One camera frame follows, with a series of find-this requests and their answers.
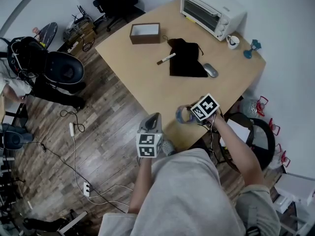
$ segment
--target gray mouse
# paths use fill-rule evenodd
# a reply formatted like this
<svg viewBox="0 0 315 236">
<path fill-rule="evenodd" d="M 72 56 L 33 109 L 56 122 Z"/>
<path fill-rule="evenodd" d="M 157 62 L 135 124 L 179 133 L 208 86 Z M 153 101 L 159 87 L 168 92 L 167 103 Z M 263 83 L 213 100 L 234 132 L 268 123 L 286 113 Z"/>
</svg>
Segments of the gray mouse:
<svg viewBox="0 0 315 236">
<path fill-rule="evenodd" d="M 213 66 L 211 66 L 209 63 L 205 63 L 203 65 L 203 68 L 206 70 L 206 72 L 213 78 L 217 77 L 219 75 L 218 71 L 216 71 Z"/>
</svg>

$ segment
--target blue object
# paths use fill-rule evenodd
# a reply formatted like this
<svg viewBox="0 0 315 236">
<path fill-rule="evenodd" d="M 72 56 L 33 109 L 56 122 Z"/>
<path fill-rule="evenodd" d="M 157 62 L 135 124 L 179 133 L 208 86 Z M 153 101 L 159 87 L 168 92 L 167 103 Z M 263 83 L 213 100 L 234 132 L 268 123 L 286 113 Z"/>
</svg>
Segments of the blue object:
<svg viewBox="0 0 315 236">
<path fill-rule="evenodd" d="M 251 43 L 251 49 L 244 51 L 244 56 L 248 59 L 252 58 L 252 51 L 257 51 L 258 49 L 261 49 L 261 44 L 258 42 L 257 39 L 253 39 Z"/>
</svg>

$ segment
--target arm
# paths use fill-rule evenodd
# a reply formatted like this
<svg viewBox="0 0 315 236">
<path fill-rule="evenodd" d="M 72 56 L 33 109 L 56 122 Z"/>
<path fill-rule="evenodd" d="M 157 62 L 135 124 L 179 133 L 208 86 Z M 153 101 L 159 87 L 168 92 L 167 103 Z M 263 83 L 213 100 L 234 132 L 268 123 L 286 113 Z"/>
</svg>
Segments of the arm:
<svg viewBox="0 0 315 236">
<path fill-rule="evenodd" d="M 2 93 L 6 98 L 8 98 L 14 102 L 17 102 L 17 103 L 24 103 L 25 102 L 25 100 L 23 100 L 22 97 L 18 97 L 16 95 L 15 91 L 8 84 L 6 84 L 4 86 Z"/>
<path fill-rule="evenodd" d="M 245 186 L 264 184 L 264 176 L 253 151 L 234 133 L 219 114 L 215 118 L 214 125 L 222 136 L 236 167 L 242 174 Z"/>
<path fill-rule="evenodd" d="M 139 213 L 141 206 L 152 186 L 151 163 L 151 158 L 143 158 L 141 161 L 140 170 L 130 200 L 128 213 Z"/>
</svg>

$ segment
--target white toaster oven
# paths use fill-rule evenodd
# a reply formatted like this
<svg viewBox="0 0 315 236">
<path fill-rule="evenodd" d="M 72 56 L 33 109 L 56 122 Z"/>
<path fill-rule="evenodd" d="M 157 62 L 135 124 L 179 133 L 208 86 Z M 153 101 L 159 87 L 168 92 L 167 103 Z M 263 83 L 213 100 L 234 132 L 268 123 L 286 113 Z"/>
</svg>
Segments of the white toaster oven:
<svg viewBox="0 0 315 236">
<path fill-rule="evenodd" d="M 237 29 L 246 11 L 236 0 L 181 0 L 181 13 L 222 41 Z"/>
</svg>

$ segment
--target white mug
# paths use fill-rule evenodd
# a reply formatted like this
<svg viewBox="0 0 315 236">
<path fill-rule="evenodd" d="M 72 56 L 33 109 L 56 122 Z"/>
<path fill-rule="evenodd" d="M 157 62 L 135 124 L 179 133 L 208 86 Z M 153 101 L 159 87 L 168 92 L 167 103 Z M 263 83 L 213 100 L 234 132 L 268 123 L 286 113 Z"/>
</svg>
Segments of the white mug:
<svg viewBox="0 0 315 236">
<path fill-rule="evenodd" d="M 235 49 L 240 44 L 240 39 L 236 36 L 226 36 L 227 45 L 230 49 Z"/>
</svg>

